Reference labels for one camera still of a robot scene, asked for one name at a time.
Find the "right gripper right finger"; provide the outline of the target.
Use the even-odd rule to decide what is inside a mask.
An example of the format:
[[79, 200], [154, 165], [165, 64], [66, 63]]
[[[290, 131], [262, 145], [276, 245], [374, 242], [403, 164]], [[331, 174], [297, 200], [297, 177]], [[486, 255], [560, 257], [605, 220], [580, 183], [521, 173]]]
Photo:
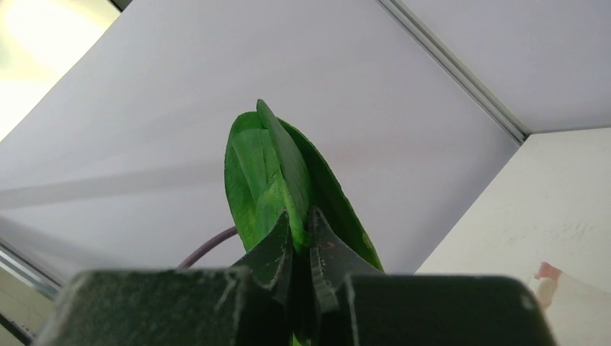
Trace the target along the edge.
[[313, 237], [310, 264], [315, 311], [337, 311], [339, 292], [350, 275], [380, 275], [382, 271], [342, 241], [316, 206], [309, 210], [308, 227]]

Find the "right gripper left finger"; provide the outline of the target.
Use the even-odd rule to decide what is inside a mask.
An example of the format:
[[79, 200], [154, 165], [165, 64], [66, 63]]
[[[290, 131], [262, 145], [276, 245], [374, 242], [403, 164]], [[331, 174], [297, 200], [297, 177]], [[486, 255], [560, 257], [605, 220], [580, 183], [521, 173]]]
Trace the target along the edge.
[[288, 305], [293, 269], [293, 238], [286, 210], [279, 214], [272, 230], [233, 266], [248, 269], [258, 289], [279, 305]]

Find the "green toy bok choy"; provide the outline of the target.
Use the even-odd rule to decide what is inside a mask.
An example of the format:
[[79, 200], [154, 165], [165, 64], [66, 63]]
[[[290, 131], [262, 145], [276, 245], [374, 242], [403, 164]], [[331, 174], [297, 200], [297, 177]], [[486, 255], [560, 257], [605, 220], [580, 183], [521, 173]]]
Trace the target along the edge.
[[258, 99], [231, 125], [223, 168], [226, 199], [244, 249], [250, 252], [287, 212], [295, 250], [312, 243], [312, 207], [331, 230], [378, 270], [383, 265], [339, 180], [314, 144]]

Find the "clear pink-dotted zip bag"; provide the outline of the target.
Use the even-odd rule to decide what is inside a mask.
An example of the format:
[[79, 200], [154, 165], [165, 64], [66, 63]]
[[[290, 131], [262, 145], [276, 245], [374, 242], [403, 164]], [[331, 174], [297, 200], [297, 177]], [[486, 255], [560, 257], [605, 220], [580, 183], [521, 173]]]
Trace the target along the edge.
[[557, 345], [609, 345], [610, 293], [541, 262], [528, 288]]

